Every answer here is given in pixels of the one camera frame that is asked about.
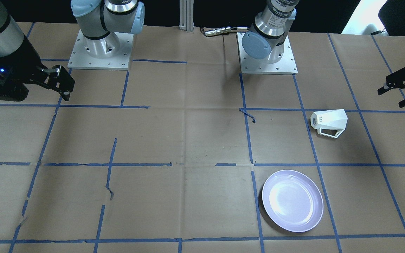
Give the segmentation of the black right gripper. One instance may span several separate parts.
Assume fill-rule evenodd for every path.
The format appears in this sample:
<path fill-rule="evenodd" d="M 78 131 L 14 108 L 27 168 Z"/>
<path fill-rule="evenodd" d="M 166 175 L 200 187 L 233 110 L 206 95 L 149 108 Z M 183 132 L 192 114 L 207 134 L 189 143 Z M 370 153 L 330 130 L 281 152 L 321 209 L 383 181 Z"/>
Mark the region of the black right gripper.
<path fill-rule="evenodd" d="M 13 67 L 16 78 L 24 85 L 35 84 L 56 91 L 65 101 L 69 101 L 74 90 L 75 80 L 65 67 L 55 65 L 52 68 L 45 68 L 27 37 L 24 37 L 16 51 L 0 57 L 0 64 Z"/>

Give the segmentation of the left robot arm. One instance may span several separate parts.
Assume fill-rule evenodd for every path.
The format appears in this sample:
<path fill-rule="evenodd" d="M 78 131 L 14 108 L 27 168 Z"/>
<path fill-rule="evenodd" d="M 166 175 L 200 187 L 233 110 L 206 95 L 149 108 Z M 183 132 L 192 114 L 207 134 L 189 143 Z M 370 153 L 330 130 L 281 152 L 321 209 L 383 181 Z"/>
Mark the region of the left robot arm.
<path fill-rule="evenodd" d="M 296 18 L 298 0 L 267 0 L 264 10 L 257 14 L 252 27 L 243 35 L 242 47 L 248 56 L 267 60 L 269 64 L 280 61 L 284 42 Z M 377 90 L 378 95 L 391 89 L 405 89 L 405 67 L 388 75 L 386 83 Z M 399 102 L 405 107 L 405 99 Z"/>

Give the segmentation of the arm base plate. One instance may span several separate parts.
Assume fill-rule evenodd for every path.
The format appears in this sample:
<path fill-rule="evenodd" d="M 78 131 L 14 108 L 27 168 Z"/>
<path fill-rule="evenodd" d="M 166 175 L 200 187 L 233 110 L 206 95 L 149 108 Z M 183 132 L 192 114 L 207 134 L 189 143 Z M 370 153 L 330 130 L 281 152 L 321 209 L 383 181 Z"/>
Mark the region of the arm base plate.
<path fill-rule="evenodd" d="M 237 34 L 241 73 L 275 75 L 294 75 L 298 73 L 289 37 L 286 37 L 285 39 L 281 56 L 279 56 L 278 53 L 275 53 L 275 49 L 273 49 L 268 58 L 254 59 L 245 52 L 242 46 L 242 38 L 244 34 L 245 33 Z"/>
<path fill-rule="evenodd" d="M 135 35 L 111 32 L 99 40 L 86 38 L 79 31 L 68 67 L 80 70 L 128 71 Z"/>

